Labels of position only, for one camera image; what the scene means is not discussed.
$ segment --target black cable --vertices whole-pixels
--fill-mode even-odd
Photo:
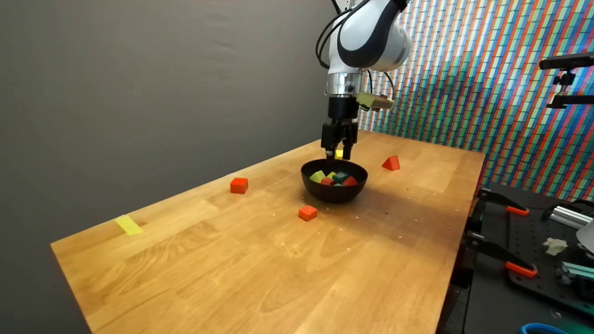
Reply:
[[[324,68],[329,68],[331,64],[327,63],[327,61],[324,61],[322,59],[322,51],[324,51],[324,48],[326,48],[326,44],[329,42],[329,38],[331,38],[331,35],[339,29],[339,27],[342,27],[344,24],[346,24],[346,20],[348,18],[352,18],[352,14],[355,14],[359,9],[363,9],[366,3],[368,3],[370,0],[365,0],[363,3],[359,3],[355,9],[348,9],[346,12],[346,16],[335,16],[324,29],[322,29],[322,33],[320,33],[320,37],[318,37],[318,42],[316,42],[316,57],[318,57],[318,61],[320,61],[320,64],[324,66]]]
[[[396,90],[392,76],[389,72],[385,72],[385,76],[391,79],[392,90]]]
[[[337,12],[340,12],[340,7],[339,7],[337,0],[333,0],[333,3],[335,3]]]
[[[372,74],[372,70],[370,68],[366,68],[368,70],[368,87],[372,88],[372,92],[374,92],[374,74]]]
[[[316,40],[316,57],[320,61],[322,66],[329,68],[329,63],[326,63],[322,59],[322,51],[329,40],[329,37],[333,35],[335,29],[339,29],[352,14],[344,16],[337,25],[333,25],[340,16],[335,16],[320,33],[318,40]]]

